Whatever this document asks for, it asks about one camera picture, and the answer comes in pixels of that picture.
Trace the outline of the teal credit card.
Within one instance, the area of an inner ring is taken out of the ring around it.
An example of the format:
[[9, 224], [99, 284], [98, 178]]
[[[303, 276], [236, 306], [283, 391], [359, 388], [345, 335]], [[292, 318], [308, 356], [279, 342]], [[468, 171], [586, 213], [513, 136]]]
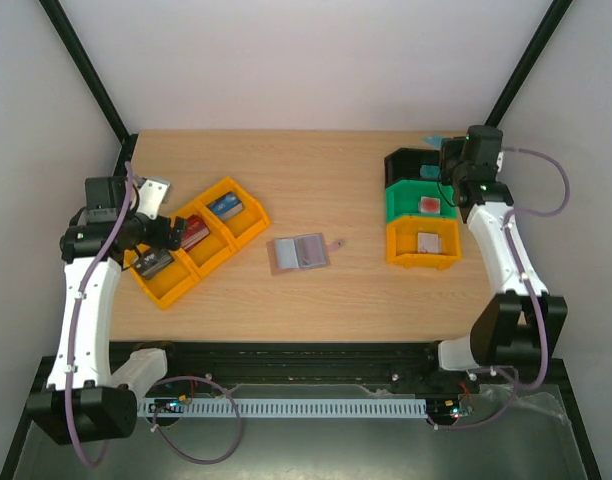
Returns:
[[422, 141], [430, 147], [439, 150], [442, 145], [442, 141], [445, 139], [442, 135], [430, 135], [422, 138]]

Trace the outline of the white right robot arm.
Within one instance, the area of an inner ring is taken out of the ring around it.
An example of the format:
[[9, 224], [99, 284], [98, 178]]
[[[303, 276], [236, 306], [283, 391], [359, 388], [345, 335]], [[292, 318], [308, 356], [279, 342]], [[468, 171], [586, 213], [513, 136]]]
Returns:
[[474, 125], [462, 137], [445, 138], [439, 153], [440, 181], [453, 189], [453, 204], [480, 249], [492, 298], [470, 333], [438, 345], [438, 358], [425, 363], [422, 379], [446, 390], [457, 371], [537, 364], [543, 378], [568, 313], [566, 301], [549, 293], [523, 244], [509, 187], [498, 180], [508, 152], [496, 127]]

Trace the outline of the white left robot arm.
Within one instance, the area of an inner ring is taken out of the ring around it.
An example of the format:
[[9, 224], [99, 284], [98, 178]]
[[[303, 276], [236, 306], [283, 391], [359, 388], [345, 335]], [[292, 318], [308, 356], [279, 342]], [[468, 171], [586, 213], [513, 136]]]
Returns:
[[171, 189], [157, 177], [85, 181], [86, 204], [60, 239], [66, 281], [58, 351], [31, 419], [58, 445], [126, 438], [137, 407], [167, 372], [164, 348], [143, 348], [110, 366], [112, 305], [125, 255], [140, 245], [174, 251], [185, 225], [160, 215]]

